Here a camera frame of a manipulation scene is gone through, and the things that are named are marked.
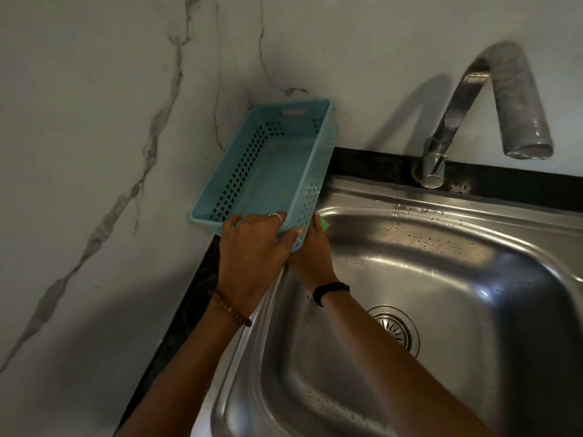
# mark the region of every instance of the basket handle hole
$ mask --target basket handle hole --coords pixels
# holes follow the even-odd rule
[[[306,109],[281,109],[279,114],[283,117],[300,117],[305,115]]]

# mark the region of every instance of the wall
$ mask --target wall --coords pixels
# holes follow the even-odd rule
[[[449,157],[583,175],[583,0],[219,3],[254,103],[292,92],[287,98],[331,96],[339,109],[338,145],[388,153],[420,155],[466,66],[492,43],[517,41],[535,74],[555,155],[505,157],[486,86]]]
[[[0,429],[112,435],[249,107],[215,0],[1,0]]]

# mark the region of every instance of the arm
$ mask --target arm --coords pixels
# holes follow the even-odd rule
[[[285,212],[279,212],[282,219]],[[280,219],[272,215],[234,216],[223,224],[217,289],[249,317],[288,258],[301,229],[278,243]],[[240,328],[215,298],[186,342],[154,382],[118,432],[119,437],[185,437],[206,395],[216,367]]]
[[[332,269],[330,245],[317,215],[302,248],[290,255],[289,263],[310,293],[320,285],[338,281]],[[328,292],[322,305],[399,436],[493,436],[350,293]]]

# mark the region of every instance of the black countertop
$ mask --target black countertop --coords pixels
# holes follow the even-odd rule
[[[421,188],[411,176],[411,169],[417,162],[419,158],[416,157],[336,147],[327,174]],[[580,200],[583,196],[583,178],[578,176],[447,161],[445,183],[437,190],[583,212],[583,200]],[[218,274],[219,238],[215,236],[161,345],[142,376],[120,426],[199,322],[210,300],[208,290],[215,288]]]

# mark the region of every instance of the sink drain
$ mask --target sink drain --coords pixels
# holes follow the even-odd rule
[[[379,305],[368,310],[403,348],[414,357],[419,353],[419,333],[413,321],[403,311],[390,305]]]

